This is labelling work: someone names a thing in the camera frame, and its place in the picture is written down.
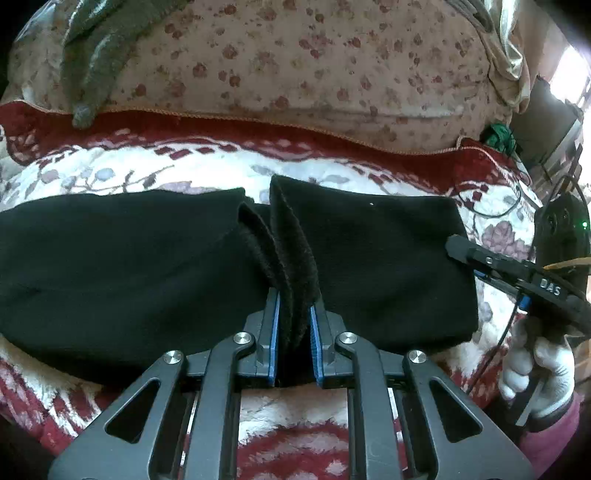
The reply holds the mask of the maroon sleeved right forearm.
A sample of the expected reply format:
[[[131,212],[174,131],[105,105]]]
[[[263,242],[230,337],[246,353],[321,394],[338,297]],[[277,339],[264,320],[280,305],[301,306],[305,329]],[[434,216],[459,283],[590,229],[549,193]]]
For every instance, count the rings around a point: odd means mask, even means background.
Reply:
[[[574,393],[568,404],[534,423],[545,429],[525,433],[519,441],[519,448],[531,463],[536,479],[552,466],[575,435],[580,422],[580,403],[580,396]]]

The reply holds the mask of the white gloved right hand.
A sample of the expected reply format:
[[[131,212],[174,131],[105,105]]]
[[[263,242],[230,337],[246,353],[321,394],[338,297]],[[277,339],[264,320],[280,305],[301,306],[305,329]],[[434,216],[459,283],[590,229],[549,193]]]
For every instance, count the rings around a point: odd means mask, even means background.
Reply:
[[[575,362],[573,351],[565,337],[557,341],[533,336],[529,319],[520,320],[512,331],[508,354],[503,360],[498,381],[501,397],[513,404],[534,379],[534,373],[544,373],[546,380],[533,401],[530,419],[542,420],[557,414],[573,398],[575,390]]]

